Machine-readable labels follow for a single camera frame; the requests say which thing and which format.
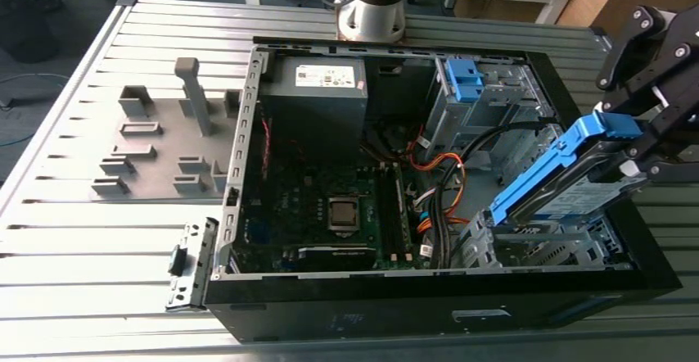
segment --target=aluminum table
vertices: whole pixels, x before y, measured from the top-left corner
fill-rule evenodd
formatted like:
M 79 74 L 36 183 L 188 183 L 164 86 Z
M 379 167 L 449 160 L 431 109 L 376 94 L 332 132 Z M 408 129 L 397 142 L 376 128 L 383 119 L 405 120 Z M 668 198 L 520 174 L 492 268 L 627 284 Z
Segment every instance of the aluminum table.
M 240 345 L 213 316 L 167 314 L 169 251 L 211 200 L 89 201 L 125 84 L 183 97 L 177 57 L 197 57 L 213 96 L 240 88 L 253 35 L 333 38 L 324 10 L 137 0 L 116 6 L 0 190 L 0 355 L 117 360 L 683 360 L 699 342 L 699 188 L 650 188 L 639 210 L 684 288 L 556 331 Z M 606 42 L 588 30 L 411 16 L 411 43 L 547 52 L 584 111 Z

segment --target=label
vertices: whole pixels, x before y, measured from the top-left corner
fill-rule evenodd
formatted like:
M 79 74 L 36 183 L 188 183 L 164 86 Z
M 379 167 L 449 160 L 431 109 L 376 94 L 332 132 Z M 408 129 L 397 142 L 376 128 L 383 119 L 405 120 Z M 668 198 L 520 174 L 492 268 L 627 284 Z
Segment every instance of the label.
M 432 258 L 432 246 L 420 245 L 420 247 L 419 247 L 419 254 L 423 257 Z
M 421 135 L 417 137 L 416 141 L 424 149 L 429 147 L 429 140 L 425 137 L 423 137 Z
M 587 215 L 616 198 L 624 186 L 640 181 L 642 178 L 624 178 L 615 183 L 591 183 L 587 177 L 582 178 L 539 209 L 536 215 L 547 215 L 548 219 Z
M 312 88 L 353 88 L 353 67 L 300 65 L 296 86 Z

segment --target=floor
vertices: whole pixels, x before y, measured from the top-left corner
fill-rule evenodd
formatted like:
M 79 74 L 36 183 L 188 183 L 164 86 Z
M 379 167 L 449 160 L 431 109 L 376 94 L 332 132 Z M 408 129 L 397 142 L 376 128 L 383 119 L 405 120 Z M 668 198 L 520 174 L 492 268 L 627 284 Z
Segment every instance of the floor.
M 204 2 L 244 3 L 244 0 L 196 0 Z M 64 8 L 47 15 L 51 30 L 61 43 L 60 54 L 36 64 L 15 62 L 0 50 L 0 81 L 16 74 L 53 73 L 69 76 L 100 26 L 109 15 L 116 0 L 63 0 Z M 323 0 L 261 0 L 261 4 L 323 8 Z M 440 8 L 440 0 L 415 0 L 407 6 L 408 14 L 449 14 Z M 13 106 L 0 111 L 0 185 L 9 175 L 28 140 L 4 146 L 28 137 L 45 117 L 60 93 L 60 78 L 27 78 L 1 84 L 0 96 L 12 98 Z

